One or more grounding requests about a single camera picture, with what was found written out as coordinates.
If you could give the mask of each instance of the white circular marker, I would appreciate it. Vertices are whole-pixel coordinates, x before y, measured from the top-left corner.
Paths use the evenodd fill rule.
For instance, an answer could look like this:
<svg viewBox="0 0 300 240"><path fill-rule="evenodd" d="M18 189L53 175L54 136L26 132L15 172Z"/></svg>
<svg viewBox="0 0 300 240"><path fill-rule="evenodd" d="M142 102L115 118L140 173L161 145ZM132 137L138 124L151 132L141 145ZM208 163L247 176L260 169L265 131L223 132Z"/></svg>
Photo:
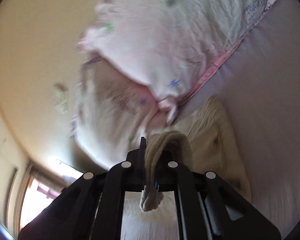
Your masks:
<svg viewBox="0 0 300 240"><path fill-rule="evenodd" d="M214 179L214 178L216 177L216 174L215 174L213 171L208 171L208 172L206 173L206 177L207 177L208 179Z"/></svg>
<svg viewBox="0 0 300 240"><path fill-rule="evenodd" d="M121 166L123 168L129 168L131 166L131 162L125 161L125 162L121 163Z"/></svg>
<svg viewBox="0 0 300 240"><path fill-rule="evenodd" d="M178 163L177 163L177 162L169 162L169 163L168 163L168 166L169 166L170 168L176 168L176 167L178 167Z"/></svg>
<svg viewBox="0 0 300 240"><path fill-rule="evenodd" d="M84 179L92 179L92 178L93 178L93 173L92 173L92 172L86 172L86 173L83 175L83 178L84 178Z"/></svg>

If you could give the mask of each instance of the black metal bracket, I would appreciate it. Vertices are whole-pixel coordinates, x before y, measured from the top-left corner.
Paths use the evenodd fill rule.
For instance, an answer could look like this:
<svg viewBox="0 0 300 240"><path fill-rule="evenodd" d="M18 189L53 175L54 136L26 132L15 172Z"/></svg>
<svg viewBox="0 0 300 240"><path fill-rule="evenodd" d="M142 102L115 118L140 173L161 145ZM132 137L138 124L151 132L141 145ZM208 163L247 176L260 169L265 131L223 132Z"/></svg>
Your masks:
<svg viewBox="0 0 300 240"><path fill-rule="evenodd" d="M118 240L125 191L144 189L144 154L131 151L107 173L85 173L19 233L19 240ZM278 229L217 174L191 172L163 151L159 191L174 191L180 240L279 240Z"/></svg>

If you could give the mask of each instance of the purple bed sheet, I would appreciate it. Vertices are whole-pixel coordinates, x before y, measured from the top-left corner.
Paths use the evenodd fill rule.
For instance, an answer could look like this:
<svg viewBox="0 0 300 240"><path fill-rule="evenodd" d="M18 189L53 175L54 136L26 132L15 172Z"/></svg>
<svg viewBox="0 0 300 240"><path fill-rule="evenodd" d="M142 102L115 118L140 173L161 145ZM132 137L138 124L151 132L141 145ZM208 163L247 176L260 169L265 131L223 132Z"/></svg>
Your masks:
<svg viewBox="0 0 300 240"><path fill-rule="evenodd" d="M300 4L278 0L179 118L218 95L232 121L252 204L284 238L300 220Z"/></svg>

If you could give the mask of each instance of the pillowcase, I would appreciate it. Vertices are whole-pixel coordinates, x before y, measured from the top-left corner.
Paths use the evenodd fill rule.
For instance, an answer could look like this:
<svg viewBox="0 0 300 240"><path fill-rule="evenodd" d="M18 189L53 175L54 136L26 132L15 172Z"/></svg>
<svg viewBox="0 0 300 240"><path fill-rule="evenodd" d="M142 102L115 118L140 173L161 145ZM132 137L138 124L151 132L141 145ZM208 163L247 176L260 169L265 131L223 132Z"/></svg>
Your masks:
<svg viewBox="0 0 300 240"><path fill-rule="evenodd" d="M275 1L101 0L79 45L146 85L171 123Z"/></svg>
<svg viewBox="0 0 300 240"><path fill-rule="evenodd" d="M95 163L109 170L139 148L147 131L161 130L167 113L159 111L146 86L98 60L83 65L73 135Z"/></svg>

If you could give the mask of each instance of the beige blanket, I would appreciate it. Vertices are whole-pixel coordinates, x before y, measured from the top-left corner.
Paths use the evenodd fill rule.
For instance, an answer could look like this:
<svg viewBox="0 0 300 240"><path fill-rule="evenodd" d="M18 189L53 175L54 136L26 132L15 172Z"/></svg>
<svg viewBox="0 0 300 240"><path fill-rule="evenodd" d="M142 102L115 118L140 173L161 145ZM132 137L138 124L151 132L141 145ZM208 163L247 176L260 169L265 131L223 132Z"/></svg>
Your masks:
<svg viewBox="0 0 300 240"><path fill-rule="evenodd" d="M174 158L197 173L214 171L248 201L250 183L236 144L234 131L221 102L209 98L191 116L161 134L152 135L145 154L146 187L140 206L143 211L156 209L163 198L154 189L153 176L162 150L173 147Z"/></svg>

